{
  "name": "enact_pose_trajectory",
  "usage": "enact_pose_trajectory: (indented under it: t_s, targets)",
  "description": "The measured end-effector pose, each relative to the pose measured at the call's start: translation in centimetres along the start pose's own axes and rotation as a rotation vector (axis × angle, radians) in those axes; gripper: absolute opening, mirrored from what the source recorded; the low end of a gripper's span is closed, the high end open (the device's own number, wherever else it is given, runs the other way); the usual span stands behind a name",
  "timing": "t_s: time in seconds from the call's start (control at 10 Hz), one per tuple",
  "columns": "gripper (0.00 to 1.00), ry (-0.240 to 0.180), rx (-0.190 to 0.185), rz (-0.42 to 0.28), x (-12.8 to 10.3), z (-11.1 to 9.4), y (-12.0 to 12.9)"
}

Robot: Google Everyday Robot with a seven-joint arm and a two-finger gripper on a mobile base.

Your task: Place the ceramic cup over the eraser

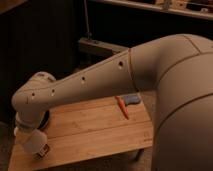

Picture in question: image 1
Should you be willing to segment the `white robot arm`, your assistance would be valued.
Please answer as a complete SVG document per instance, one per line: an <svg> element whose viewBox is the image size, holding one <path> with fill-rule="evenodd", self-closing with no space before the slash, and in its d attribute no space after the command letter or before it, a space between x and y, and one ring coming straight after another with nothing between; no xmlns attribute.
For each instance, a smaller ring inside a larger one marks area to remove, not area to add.
<svg viewBox="0 0 213 171"><path fill-rule="evenodd" d="M35 73L12 96L24 150L48 150L38 130L52 107L156 91L152 171L213 171L213 40L175 34L134 46L57 80Z"/></svg>

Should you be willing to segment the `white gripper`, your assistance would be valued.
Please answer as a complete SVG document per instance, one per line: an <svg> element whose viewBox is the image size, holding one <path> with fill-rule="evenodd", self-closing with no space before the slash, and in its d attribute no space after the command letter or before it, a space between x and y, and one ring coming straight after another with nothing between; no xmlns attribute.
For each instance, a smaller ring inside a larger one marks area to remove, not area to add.
<svg viewBox="0 0 213 171"><path fill-rule="evenodd" d="M50 150L47 135L40 130L34 130L26 141L22 143L24 151L30 155L44 157Z"/></svg>

